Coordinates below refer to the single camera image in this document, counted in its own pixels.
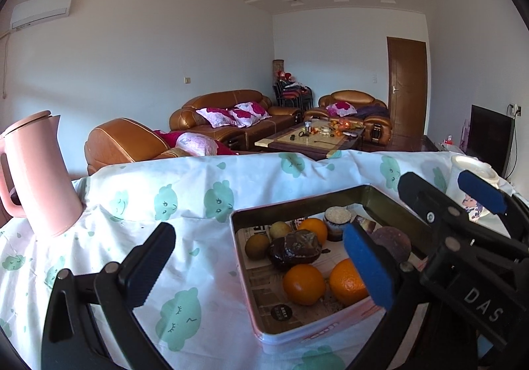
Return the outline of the dark purple round fruit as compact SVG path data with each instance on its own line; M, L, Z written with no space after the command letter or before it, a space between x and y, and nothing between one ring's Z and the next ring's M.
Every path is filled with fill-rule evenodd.
M371 233L372 240L379 246L383 246L397 261L405 262L412 252L412 243L402 230L394 227L384 226Z

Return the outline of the snack cake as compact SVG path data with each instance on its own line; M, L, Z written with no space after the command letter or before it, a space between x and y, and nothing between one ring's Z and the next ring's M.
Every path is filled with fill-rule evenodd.
M353 222L362 227L368 234L372 234L378 227L375 221L360 215L356 215Z

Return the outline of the small jar with lid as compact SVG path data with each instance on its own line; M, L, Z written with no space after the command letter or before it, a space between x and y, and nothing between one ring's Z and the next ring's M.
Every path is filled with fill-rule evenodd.
M337 242L343 239L344 228L350 223L352 213L341 206L332 206L325 210L323 221L327 227L327 239Z

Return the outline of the large orange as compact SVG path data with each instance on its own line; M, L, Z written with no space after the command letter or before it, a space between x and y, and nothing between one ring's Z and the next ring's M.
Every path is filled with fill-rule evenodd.
M310 264L297 264L288 270L282 287L291 302L302 306L316 304L326 291L323 274Z

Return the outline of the wrinkled brown passion fruit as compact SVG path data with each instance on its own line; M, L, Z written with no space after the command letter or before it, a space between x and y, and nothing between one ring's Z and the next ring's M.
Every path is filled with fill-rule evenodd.
M267 250L272 265L281 272L288 272L298 264L312 264L322 252L316 234L310 230L296 230L275 239Z

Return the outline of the small tan longan fruit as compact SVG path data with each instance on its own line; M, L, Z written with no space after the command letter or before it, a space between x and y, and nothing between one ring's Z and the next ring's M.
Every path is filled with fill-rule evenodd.
M266 258L269 246L270 240L266 234L255 234L251 236L245 245L247 258L252 261Z

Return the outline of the white cartoon pig mug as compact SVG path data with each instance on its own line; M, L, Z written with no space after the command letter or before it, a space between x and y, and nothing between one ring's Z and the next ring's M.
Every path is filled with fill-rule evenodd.
M490 164L470 156L453 155L451 163L446 194L477 222L490 213L479 197L486 197L488 188L499 188L500 176Z

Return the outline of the white green patterned tablecloth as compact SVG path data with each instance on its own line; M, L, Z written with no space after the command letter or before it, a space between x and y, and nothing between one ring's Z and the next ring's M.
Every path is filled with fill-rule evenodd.
M78 180L68 230L1 232L4 369L385 369L425 307L409 369L528 366L528 219L512 187L460 185L501 232L451 195L451 155L341 151L170 158ZM394 261L354 221L300 267L307 308L245 239L276 221L353 208L411 240Z

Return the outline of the printed paper liner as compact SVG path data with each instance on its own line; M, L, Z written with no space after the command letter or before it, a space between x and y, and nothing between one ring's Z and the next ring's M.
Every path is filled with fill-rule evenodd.
M345 249L345 220L375 234L378 242L402 245L404 257L412 259L408 239L398 230L353 210L329 212L337 230L319 213L235 231L251 321L263 339L318 337L379 311Z

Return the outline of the pink electric kettle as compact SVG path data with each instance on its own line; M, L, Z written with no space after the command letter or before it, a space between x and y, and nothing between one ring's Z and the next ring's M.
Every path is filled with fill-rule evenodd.
M2 173L3 206L14 218L27 219L41 238L66 232L83 211L59 148L59 120L50 111L40 111L16 121L1 135L1 155L20 201L13 202Z

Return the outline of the brown wooden door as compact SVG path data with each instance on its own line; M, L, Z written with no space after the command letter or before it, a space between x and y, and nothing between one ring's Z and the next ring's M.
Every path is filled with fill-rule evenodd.
M387 37L388 107L397 135L423 135L428 100L427 45L424 42Z

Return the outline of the pink floral pillow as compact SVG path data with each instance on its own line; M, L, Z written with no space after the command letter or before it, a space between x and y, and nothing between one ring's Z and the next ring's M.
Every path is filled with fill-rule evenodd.
M218 154L216 141L207 135L185 132L176 141L176 147L194 156Z

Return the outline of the magenta white pillow right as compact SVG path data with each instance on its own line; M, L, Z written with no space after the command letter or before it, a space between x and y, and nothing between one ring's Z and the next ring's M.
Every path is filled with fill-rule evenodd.
M249 128L262 120L268 120L271 115L256 101L242 102L229 110L238 123L239 128Z

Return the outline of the magenta white pillow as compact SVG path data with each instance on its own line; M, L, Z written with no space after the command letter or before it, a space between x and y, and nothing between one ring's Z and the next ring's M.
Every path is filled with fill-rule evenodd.
M242 102L229 110L238 123L239 128L249 128L262 120L268 120L271 115L256 101Z
M206 119L214 129L238 126L230 112L222 108L205 107L197 110L196 113Z

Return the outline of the white air conditioner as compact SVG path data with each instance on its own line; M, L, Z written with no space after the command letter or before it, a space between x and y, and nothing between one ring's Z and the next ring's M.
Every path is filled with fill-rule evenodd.
M10 29L18 31L69 16L72 0L27 0L13 9Z

